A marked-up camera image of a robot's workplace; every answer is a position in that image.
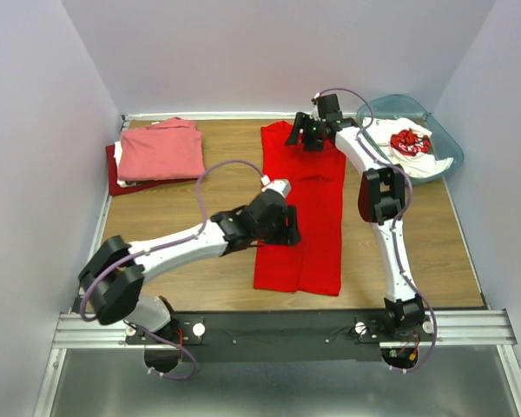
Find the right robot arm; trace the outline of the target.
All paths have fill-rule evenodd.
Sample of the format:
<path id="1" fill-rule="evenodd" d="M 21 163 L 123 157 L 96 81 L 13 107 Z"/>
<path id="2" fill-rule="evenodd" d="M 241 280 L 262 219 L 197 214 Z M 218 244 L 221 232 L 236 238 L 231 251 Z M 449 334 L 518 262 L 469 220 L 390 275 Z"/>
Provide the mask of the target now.
<path id="1" fill-rule="evenodd" d="M 336 89 L 317 93 L 312 104 L 311 113 L 296 114 L 286 145 L 300 142 L 304 150 L 315 152 L 330 143 L 360 174 L 359 215 L 373 230 L 386 272 L 382 329 L 388 338 L 402 340 L 425 321 L 423 297 L 412 277 L 404 239 L 411 180 L 369 141 L 373 119 L 365 125 L 344 116 Z"/>

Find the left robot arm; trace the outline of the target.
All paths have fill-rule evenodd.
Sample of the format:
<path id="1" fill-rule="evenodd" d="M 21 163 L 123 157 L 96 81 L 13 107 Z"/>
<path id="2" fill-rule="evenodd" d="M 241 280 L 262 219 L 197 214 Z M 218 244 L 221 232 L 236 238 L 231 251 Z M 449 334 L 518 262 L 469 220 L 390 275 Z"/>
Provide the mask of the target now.
<path id="1" fill-rule="evenodd" d="M 251 248 L 300 242 L 297 208 L 282 193 L 266 189 L 249 204 L 221 211 L 192 228 L 160 238 L 126 242 L 107 239 L 78 275 L 84 291 L 80 314 L 103 326 L 128 321 L 157 343 L 175 332 L 174 314 L 161 297 L 142 293 L 144 284 L 176 268 Z"/>

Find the bright red t-shirt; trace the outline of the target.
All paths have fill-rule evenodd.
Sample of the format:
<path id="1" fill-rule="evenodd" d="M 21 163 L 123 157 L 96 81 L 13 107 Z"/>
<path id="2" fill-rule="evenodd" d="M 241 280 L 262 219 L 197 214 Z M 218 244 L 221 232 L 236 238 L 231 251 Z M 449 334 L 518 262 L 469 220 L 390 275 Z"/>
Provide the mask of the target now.
<path id="1" fill-rule="evenodd" d="M 266 246 L 256 251 L 253 285 L 279 292 L 303 291 L 337 296 L 341 289 L 341 223 L 346 157 L 327 144 L 321 151 L 287 146 L 289 122 L 260 129 L 263 172 L 287 179 L 287 202 L 297 208 L 301 240 L 293 246 Z"/>

